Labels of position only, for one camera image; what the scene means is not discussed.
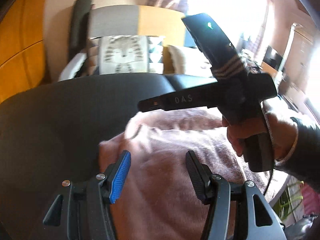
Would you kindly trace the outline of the person right hand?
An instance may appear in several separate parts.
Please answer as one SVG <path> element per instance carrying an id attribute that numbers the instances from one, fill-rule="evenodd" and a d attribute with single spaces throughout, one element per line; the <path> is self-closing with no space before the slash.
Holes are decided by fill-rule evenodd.
<path id="1" fill-rule="evenodd" d="M 265 100 L 263 109 L 273 138 L 274 158 L 276 160 L 284 159 L 294 145 L 298 134 L 297 125 L 291 119 L 294 112 L 276 103 L 276 98 Z M 244 143 L 242 142 L 244 139 L 268 131 L 264 124 L 264 118 L 260 117 L 247 119 L 236 125 L 230 125 L 223 118 L 222 125 L 227 127 L 227 139 L 239 157 L 244 151 Z"/>

